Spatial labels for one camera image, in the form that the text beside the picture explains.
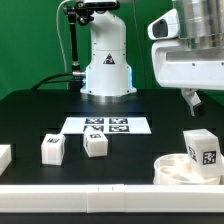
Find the green backdrop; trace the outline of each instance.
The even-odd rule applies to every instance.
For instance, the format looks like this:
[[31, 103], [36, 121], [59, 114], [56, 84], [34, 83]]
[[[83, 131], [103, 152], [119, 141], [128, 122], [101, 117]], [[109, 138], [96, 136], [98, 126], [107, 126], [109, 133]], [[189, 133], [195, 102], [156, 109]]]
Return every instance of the green backdrop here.
[[[0, 99], [8, 93], [30, 89], [40, 80], [64, 72], [62, 54], [56, 32], [56, 11], [61, 0], [1, 0], [0, 6]], [[148, 25], [172, 8], [171, 0], [137, 0], [137, 22], [140, 31], [145, 74], [134, 23], [133, 3], [123, 3], [113, 12], [127, 26], [127, 62], [133, 68], [133, 84], [138, 89], [159, 88], [155, 81]], [[63, 12], [60, 14], [62, 39], [70, 65], [69, 27]], [[77, 27], [80, 64], [83, 69], [90, 62], [89, 27]], [[67, 88], [66, 84], [41, 88]], [[207, 91], [224, 105], [223, 92]]]

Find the black table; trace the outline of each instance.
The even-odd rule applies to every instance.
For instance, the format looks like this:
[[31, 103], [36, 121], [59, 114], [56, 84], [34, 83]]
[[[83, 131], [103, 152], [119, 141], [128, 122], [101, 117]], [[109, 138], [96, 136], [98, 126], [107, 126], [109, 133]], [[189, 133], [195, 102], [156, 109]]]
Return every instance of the black table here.
[[[184, 130], [206, 128], [223, 151], [224, 108], [200, 93], [206, 114], [192, 117], [179, 90], [138, 91], [136, 99], [99, 104], [66, 90], [16, 91], [0, 102], [0, 144], [12, 145], [13, 161], [0, 184], [152, 184], [154, 161], [165, 154], [186, 153]], [[82, 135], [67, 135], [61, 167], [41, 164], [40, 146], [47, 133], [57, 134], [66, 117], [146, 117], [151, 135], [107, 135], [106, 157], [88, 158]], [[223, 214], [0, 214], [13, 223], [210, 223]]]

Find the white box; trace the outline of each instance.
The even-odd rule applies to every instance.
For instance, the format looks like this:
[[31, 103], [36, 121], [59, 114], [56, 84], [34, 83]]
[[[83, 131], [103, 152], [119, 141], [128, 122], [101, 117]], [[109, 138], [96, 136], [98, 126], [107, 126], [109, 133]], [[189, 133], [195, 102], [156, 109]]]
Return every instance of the white box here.
[[6, 167], [12, 161], [11, 146], [0, 145], [0, 175], [4, 172]]
[[61, 165], [64, 157], [65, 136], [47, 134], [41, 145], [42, 164]]
[[108, 140], [101, 131], [85, 131], [83, 146], [89, 157], [106, 156]]
[[206, 129], [183, 133], [192, 168], [202, 177], [224, 174], [218, 138]]

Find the white plastic housing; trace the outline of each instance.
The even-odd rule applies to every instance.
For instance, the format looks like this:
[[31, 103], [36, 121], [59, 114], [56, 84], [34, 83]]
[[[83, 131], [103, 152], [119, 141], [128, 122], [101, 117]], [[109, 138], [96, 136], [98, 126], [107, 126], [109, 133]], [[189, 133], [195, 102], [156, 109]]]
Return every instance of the white plastic housing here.
[[[168, 35], [166, 37], [157, 38], [153, 34], [153, 26], [161, 21], [165, 20], [168, 26]], [[171, 39], [175, 38], [179, 35], [180, 32], [180, 24], [179, 17], [176, 9], [172, 9], [167, 12], [165, 15], [161, 16], [159, 19], [154, 21], [148, 26], [148, 35], [151, 40], [161, 40], [161, 39]]]
[[0, 145], [0, 175], [7, 168], [9, 163], [12, 161], [11, 146]]
[[187, 152], [193, 169], [202, 177], [224, 174], [218, 138], [206, 129], [184, 131]]
[[94, 13], [91, 25], [92, 60], [86, 68], [86, 86], [81, 93], [122, 96], [136, 92], [131, 67], [126, 62], [126, 26], [109, 13]]
[[64, 157], [65, 136], [47, 134], [41, 145], [42, 164], [61, 165]]
[[224, 89], [224, 48], [190, 50], [186, 40], [157, 41], [152, 47], [156, 80], [163, 87]]

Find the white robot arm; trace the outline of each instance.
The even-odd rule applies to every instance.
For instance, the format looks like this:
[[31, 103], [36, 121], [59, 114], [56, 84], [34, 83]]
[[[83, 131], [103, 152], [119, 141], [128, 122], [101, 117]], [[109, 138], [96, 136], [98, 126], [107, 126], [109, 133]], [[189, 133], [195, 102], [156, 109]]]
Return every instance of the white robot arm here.
[[126, 62], [126, 26], [108, 12], [119, 7], [117, 0], [83, 0], [73, 7], [79, 24], [89, 23], [91, 29], [92, 60], [86, 68], [86, 83], [81, 89], [84, 98], [102, 103], [117, 102], [136, 92], [132, 87], [131, 67]]
[[174, 9], [148, 27], [156, 80], [182, 89], [192, 115], [197, 89], [224, 90], [224, 1], [173, 0]]

